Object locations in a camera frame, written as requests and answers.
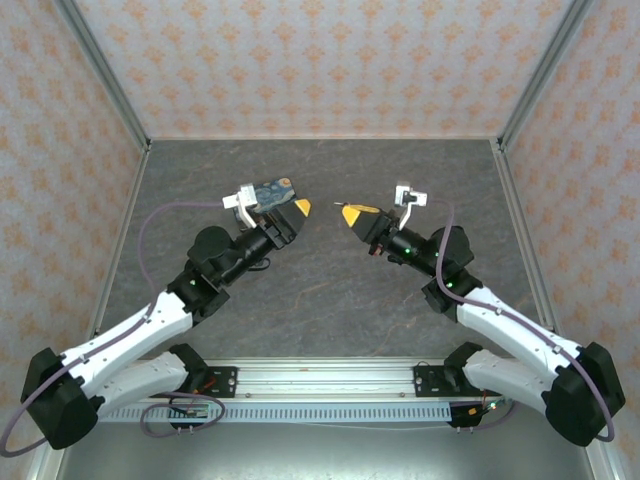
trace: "white clip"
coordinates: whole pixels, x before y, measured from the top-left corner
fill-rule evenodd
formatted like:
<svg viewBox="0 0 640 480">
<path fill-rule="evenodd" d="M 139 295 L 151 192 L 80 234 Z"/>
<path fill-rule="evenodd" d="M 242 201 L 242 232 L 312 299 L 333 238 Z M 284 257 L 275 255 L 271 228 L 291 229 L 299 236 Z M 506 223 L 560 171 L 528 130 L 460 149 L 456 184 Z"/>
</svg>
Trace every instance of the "white clip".
<svg viewBox="0 0 640 480">
<path fill-rule="evenodd" d="M 411 207 L 414 205 L 425 207 L 427 205 L 427 194 L 412 190 L 408 182 L 398 182 L 396 184 L 394 204 L 396 207 L 407 207 L 402 213 L 400 224 L 398 225 L 398 229 L 402 230 L 411 216 Z"/>
<path fill-rule="evenodd" d="M 247 212 L 247 207 L 257 204 L 256 191 L 250 183 L 240 185 L 240 190 L 237 193 L 222 199 L 222 205 L 225 209 L 238 207 L 240 219 L 249 228 L 256 228 L 256 222 L 251 218 L 249 212 Z"/>
</svg>

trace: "patterned wallpaper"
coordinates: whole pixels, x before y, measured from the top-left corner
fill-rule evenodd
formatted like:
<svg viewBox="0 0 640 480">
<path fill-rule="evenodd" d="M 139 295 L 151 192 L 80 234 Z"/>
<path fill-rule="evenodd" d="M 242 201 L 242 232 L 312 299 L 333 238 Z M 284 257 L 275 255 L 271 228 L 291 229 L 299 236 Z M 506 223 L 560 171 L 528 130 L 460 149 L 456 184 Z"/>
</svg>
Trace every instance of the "patterned wallpaper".
<svg viewBox="0 0 640 480">
<path fill-rule="evenodd" d="M 80 0 L 158 137 L 496 136 L 570 0 Z"/>
<path fill-rule="evenodd" d="M 140 153 L 51 0 L 0 3 L 0 425 L 46 346 L 86 338 Z M 31 420 L 10 442 L 38 437 Z M 30 457 L 0 460 L 26 476 Z"/>
<path fill-rule="evenodd" d="M 613 353 L 640 472 L 640 9 L 596 1 L 509 160 L 567 333 Z"/>
</svg>

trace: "metal frame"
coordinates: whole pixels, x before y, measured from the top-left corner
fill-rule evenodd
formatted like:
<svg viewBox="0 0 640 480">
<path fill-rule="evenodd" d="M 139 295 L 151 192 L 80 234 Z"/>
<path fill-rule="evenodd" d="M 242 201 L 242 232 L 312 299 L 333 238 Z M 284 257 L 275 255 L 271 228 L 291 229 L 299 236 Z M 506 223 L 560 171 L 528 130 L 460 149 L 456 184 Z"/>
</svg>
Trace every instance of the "metal frame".
<svg viewBox="0 0 640 480">
<path fill-rule="evenodd" d="M 533 241 L 527 228 L 524 210 L 520 203 L 513 176 L 511 175 L 509 162 L 507 161 L 505 153 L 500 150 L 500 145 L 497 140 L 491 142 L 491 148 L 493 149 L 493 156 L 504 190 L 504 196 L 507 199 L 507 207 L 509 208 L 513 228 L 516 232 L 518 245 L 522 252 L 522 260 L 533 293 L 533 300 L 538 310 L 538 316 L 540 317 L 540 324 L 548 328 L 555 328 L 557 316 L 546 288 L 546 282 L 540 269 L 540 264 L 538 263 L 538 257 L 533 248 Z"/>
<path fill-rule="evenodd" d="M 593 442 L 586 450 L 594 480 L 632 480 L 625 473 L 617 447 Z"/>
<path fill-rule="evenodd" d="M 54 450 L 48 444 L 38 447 L 31 461 L 26 480 L 55 480 L 58 477 L 64 450 Z"/>
<path fill-rule="evenodd" d="M 147 161 L 149 160 L 149 154 L 151 152 L 151 145 L 145 147 L 140 156 L 138 162 L 138 169 L 133 180 L 133 184 L 129 189 L 127 196 L 127 203 L 120 220 L 120 226 L 118 227 L 117 240 L 111 251 L 111 261 L 109 262 L 109 269 L 102 281 L 102 287 L 100 289 L 100 297 L 91 315 L 91 330 L 89 331 L 89 337 L 91 338 L 96 331 L 100 329 L 102 318 L 104 317 L 104 311 L 107 308 L 107 302 L 109 301 L 109 295 L 111 294 L 111 287 L 113 286 L 113 280 L 116 276 L 116 270 L 118 268 L 118 262 L 120 261 L 120 255 L 122 254 L 122 247 L 124 246 L 124 239 L 127 236 L 127 230 L 129 229 L 129 223 L 131 222 L 131 216 L 133 215 L 133 208 L 138 198 L 138 192 L 140 191 L 140 185 L 142 184 L 142 177 L 144 176 L 145 168 L 147 167 Z"/>
<path fill-rule="evenodd" d="M 518 100 L 511 117 L 507 121 L 504 132 L 498 138 L 502 151 L 507 151 L 515 140 L 524 121 L 533 110 L 540 93 L 554 72 L 562 54 L 567 50 L 571 39 L 582 25 L 582 19 L 589 10 L 593 0 L 574 0 L 566 15 L 560 22 L 560 27 L 547 47 L 540 63 L 536 67 L 524 93 Z"/>
<path fill-rule="evenodd" d="M 264 134 L 250 134 L 250 135 L 216 135 L 215 137 L 175 137 L 169 135 L 166 137 L 158 136 L 153 137 L 154 142 L 168 142 L 168 141 L 218 141 L 218 140 L 486 140 L 486 135 L 313 135 L 307 133 L 301 134 L 280 134 L 271 135 L 269 133 Z"/>
<path fill-rule="evenodd" d="M 142 123 L 124 93 L 120 82 L 118 82 L 113 70 L 111 70 L 107 57 L 91 33 L 78 4 L 75 0 L 55 0 L 55 2 L 78 43 L 80 43 L 87 60 L 93 66 L 96 75 L 98 75 L 109 97 L 111 97 L 131 136 L 141 148 L 146 148 L 150 143 L 149 137 L 145 133 Z"/>
<path fill-rule="evenodd" d="M 443 364 L 442 359 L 420 357 L 223 358 L 207 363 L 238 367 L 238 399 L 344 403 L 415 401 L 413 367 L 420 361 Z"/>
</svg>

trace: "black mounting bracket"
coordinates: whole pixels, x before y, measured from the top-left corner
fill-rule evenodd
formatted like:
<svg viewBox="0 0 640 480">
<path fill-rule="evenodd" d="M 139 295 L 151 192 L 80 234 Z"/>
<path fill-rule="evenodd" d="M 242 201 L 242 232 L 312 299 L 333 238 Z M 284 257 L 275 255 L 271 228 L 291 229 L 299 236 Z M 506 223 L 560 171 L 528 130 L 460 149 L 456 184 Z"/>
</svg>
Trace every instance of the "black mounting bracket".
<svg viewBox="0 0 640 480">
<path fill-rule="evenodd" d="M 238 367 L 207 368 L 201 395 L 213 398 L 235 398 L 238 386 Z"/>
<path fill-rule="evenodd" d="M 413 367 L 413 386 L 418 398 L 481 397 L 482 390 L 472 386 L 461 368 L 445 365 L 416 365 Z M 498 393 L 487 392 L 498 396 Z"/>
</svg>

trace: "enclosure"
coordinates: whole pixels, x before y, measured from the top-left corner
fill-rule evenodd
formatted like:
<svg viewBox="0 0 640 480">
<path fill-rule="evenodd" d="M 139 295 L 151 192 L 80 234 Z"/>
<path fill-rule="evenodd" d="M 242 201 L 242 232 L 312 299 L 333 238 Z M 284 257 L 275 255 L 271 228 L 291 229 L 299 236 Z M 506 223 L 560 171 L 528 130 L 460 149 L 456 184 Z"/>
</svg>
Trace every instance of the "enclosure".
<svg viewBox="0 0 640 480">
<path fill-rule="evenodd" d="M 360 380 L 359 395 L 397 381 L 389 395 L 410 401 L 400 372 L 417 361 L 441 362 L 466 341 L 506 355 L 433 312 L 419 272 L 370 257 L 334 204 L 387 210 L 406 180 L 430 199 L 408 226 L 430 235 L 447 219 L 431 200 L 453 202 L 474 275 L 541 325 L 608 348 L 627 404 L 616 440 L 586 449 L 529 409 L 473 436 L 221 424 L 154 440 L 135 424 L 100 423 L 66 451 L 3 459 L 3 478 L 635 478 L 634 2 L 5 3 L 3 424 L 35 353 L 63 352 L 149 303 L 137 241 L 152 211 L 281 178 L 310 200 L 309 218 L 268 269 L 245 275 L 224 308 L 178 338 L 207 361 L 264 372 L 265 384 L 309 367 L 335 398 Z M 222 208 L 154 219 L 142 252 L 158 285 L 210 225 L 238 233 Z M 262 387 L 239 378 L 245 402 L 259 402 Z M 9 446 L 38 438 L 24 419 Z"/>
</svg>

